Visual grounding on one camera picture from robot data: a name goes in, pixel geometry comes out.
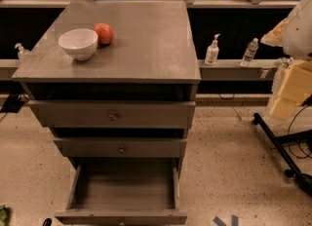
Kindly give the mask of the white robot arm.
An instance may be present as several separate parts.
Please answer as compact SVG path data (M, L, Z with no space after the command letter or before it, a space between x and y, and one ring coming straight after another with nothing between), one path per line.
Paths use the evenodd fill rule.
M285 70L276 72L268 105L270 117L288 120L312 95L312 0L300 0L260 42L282 47L293 58Z

